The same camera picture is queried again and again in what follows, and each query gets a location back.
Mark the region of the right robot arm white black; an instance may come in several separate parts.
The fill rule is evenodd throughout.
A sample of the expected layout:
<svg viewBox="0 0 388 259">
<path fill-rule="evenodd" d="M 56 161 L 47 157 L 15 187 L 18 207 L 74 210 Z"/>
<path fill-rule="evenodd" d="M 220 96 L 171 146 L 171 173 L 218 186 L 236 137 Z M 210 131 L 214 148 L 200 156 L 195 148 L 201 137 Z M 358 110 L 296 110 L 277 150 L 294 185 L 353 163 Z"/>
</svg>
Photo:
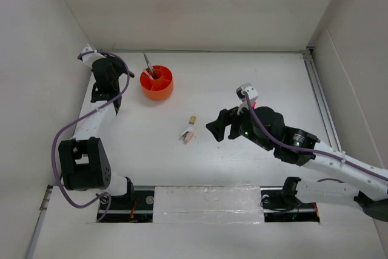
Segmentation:
<svg viewBox="0 0 388 259">
<path fill-rule="evenodd" d="M 263 195 L 261 205 L 273 212 L 286 212 L 302 204 L 325 202 L 362 210 L 367 216 L 387 221 L 387 170 L 360 162 L 331 148 L 315 135 L 285 125 L 282 114 L 270 107 L 249 110 L 223 109 L 206 128 L 221 142 L 244 137 L 280 161 L 328 175 L 324 184 L 300 177 L 286 178 L 274 195 Z"/>
</svg>

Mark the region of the small tan eraser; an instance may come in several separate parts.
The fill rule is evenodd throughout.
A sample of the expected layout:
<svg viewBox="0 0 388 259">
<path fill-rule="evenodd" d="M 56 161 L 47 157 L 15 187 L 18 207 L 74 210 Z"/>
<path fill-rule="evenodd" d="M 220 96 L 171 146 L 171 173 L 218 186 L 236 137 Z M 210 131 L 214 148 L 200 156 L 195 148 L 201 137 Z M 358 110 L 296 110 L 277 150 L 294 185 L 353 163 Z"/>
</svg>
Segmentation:
<svg viewBox="0 0 388 259">
<path fill-rule="evenodd" d="M 189 119 L 189 124 L 194 124 L 196 122 L 196 116 L 191 116 Z"/>
</svg>

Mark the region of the black handled scissors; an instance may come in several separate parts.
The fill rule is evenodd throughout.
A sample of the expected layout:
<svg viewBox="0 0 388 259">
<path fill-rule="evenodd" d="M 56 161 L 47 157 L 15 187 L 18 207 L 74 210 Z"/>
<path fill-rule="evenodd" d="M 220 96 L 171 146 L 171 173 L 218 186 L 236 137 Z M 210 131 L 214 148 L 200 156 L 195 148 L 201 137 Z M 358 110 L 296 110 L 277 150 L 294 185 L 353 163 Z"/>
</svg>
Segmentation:
<svg viewBox="0 0 388 259">
<path fill-rule="evenodd" d="M 143 57 L 145 59 L 145 62 L 146 62 L 146 65 L 147 65 L 147 68 L 149 70 L 149 75 L 153 78 L 153 79 L 157 79 L 157 74 L 156 74 L 156 71 L 155 69 L 153 68 L 153 66 L 151 65 L 147 55 L 145 52 L 143 52 Z"/>
</svg>

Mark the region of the pink transparent pen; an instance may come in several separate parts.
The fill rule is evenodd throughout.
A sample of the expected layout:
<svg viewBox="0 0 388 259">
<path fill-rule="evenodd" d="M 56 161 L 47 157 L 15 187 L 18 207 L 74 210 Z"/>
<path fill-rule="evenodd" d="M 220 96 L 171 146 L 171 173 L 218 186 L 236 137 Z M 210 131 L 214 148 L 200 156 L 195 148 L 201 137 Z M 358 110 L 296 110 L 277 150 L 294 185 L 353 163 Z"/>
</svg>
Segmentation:
<svg viewBox="0 0 388 259">
<path fill-rule="evenodd" d="M 144 70 L 143 73 L 147 75 L 150 79 L 153 79 L 153 76 L 147 70 Z"/>
</svg>

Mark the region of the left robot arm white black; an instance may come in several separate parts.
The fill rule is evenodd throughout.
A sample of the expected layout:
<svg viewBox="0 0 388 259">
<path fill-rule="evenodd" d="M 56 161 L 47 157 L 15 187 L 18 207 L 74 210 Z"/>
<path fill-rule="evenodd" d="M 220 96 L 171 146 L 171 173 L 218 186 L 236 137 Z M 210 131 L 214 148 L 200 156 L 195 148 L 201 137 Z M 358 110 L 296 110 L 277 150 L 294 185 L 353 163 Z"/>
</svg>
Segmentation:
<svg viewBox="0 0 388 259">
<path fill-rule="evenodd" d="M 135 202 L 135 191 L 128 177 L 116 174 L 109 163 L 102 136 L 117 116 L 122 92 L 119 77 L 133 78 L 126 63 L 118 56 L 102 53 L 92 62 L 95 83 L 92 87 L 90 112 L 69 140 L 59 143 L 58 152 L 66 190 L 104 190 L 121 208 Z"/>
</svg>

